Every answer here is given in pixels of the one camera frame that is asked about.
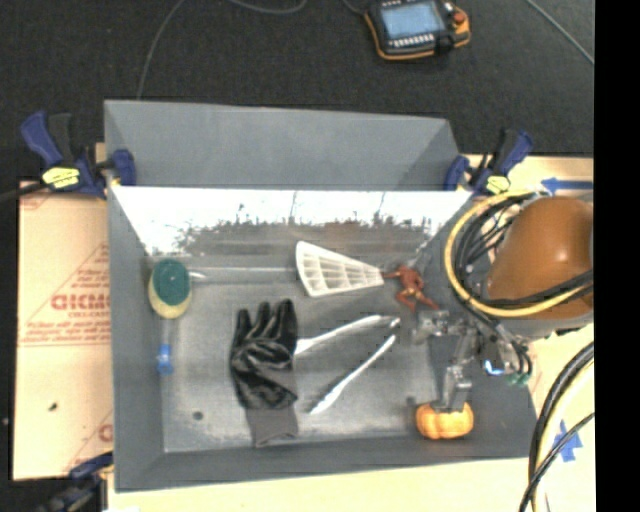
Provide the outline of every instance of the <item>gray box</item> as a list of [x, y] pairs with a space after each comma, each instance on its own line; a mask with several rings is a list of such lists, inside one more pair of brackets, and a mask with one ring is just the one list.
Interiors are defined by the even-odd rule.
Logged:
[[[108, 101], [105, 128], [108, 153], [122, 147], [133, 153], [139, 186], [433, 191], [441, 189], [444, 173], [457, 156], [446, 120], [412, 116]], [[535, 420], [528, 394], [486, 378], [479, 369], [474, 370], [476, 426], [471, 434], [432, 442], [415, 431], [413, 407], [437, 397], [433, 361], [443, 364], [442, 354], [448, 349], [430, 350], [409, 342], [411, 319], [393, 298], [393, 282], [385, 282], [382, 292], [362, 290], [313, 304], [295, 278], [231, 280], [194, 290], [198, 297], [177, 329], [181, 343], [174, 353], [176, 373], [169, 379], [160, 377], [153, 365], [158, 322], [146, 295], [153, 258], [117, 195], [110, 193], [108, 201], [118, 490], [528, 453]], [[217, 267], [291, 267], [291, 248], [302, 235], [299, 226], [289, 229], [288, 222], [244, 233], [252, 244], [249, 253], [238, 249], [238, 233], [217, 234], [211, 243], [199, 246], [198, 254], [189, 254], [189, 261]], [[420, 240], [415, 230], [405, 228], [392, 231], [406, 233], [403, 240], [408, 243], [382, 248], [364, 228], [347, 236], [340, 229], [313, 236], [327, 248], [379, 265], [414, 256]], [[372, 243], [378, 252], [371, 250]], [[388, 356], [318, 420], [305, 416], [313, 390], [321, 394], [375, 350], [386, 333], [374, 331], [340, 351], [321, 347], [314, 358], [297, 361], [301, 435], [255, 449], [226, 370], [234, 313], [239, 307], [255, 311], [263, 298], [283, 297], [291, 298], [305, 319], [302, 336], [369, 312], [402, 316], [405, 331]]]

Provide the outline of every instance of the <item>orange handheld controller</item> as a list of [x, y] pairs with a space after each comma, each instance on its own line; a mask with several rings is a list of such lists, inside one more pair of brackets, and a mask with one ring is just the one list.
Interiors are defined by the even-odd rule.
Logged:
[[387, 60], [428, 57], [471, 39], [467, 14], [448, 0], [377, 0], [364, 17]]

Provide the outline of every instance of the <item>cardboard sheet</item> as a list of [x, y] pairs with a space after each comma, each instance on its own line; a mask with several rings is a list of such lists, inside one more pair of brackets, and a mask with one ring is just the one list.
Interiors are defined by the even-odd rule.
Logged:
[[18, 480], [66, 475], [113, 444], [106, 204], [43, 191], [19, 219]]

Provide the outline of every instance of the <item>blue clamp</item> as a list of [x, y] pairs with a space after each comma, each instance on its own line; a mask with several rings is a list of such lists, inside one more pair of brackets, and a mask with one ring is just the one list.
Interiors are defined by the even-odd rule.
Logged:
[[445, 175], [444, 190], [456, 190], [458, 185], [474, 195], [495, 195], [509, 189], [509, 172], [533, 149], [531, 137], [522, 130], [503, 129], [498, 147], [487, 162], [485, 155], [477, 168], [469, 159], [458, 155]]
[[44, 161], [43, 185], [54, 192], [76, 192], [105, 199], [106, 180], [101, 169], [112, 167], [120, 174], [123, 185], [135, 185], [133, 156], [125, 149], [117, 150], [106, 162], [92, 165], [87, 152], [74, 157], [69, 145], [68, 114], [47, 117], [44, 110], [29, 116], [20, 132], [29, 149]]

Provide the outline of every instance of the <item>orange object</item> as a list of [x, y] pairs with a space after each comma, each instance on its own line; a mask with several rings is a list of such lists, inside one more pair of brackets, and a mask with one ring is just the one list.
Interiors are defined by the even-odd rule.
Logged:
[[[487, 276], [491, 299], [520, 299], [592, 268], [593, 206], [570, 197], [538, 199], [515, 220]], [[560, 304], [532, 318], [557, 319], [593, 309], [593, 294]]]
[[430, 404], [416, 410], [416, 427], [429, 439], [455, 439], [473, 430], [473, 411], [465, 402], [462, 411], [437, 412]]
[[424, 281], [417, 270], [409, 268], [406, 265], [400, 265], [395, 272], [383, 274], [382, 277], [385, 279], [395, 277], [400, 279], [400, 284], [403, 289], [396, 293], [396, 299], [407, 306], [412, 313], [416, 311], [416, 303], [410, 301], [409, 297], [414, 297], [418, 302], [422, 302], [422, 304], [426, 304], [432, 309], [440, 309], [433, 300], [422, 293]]

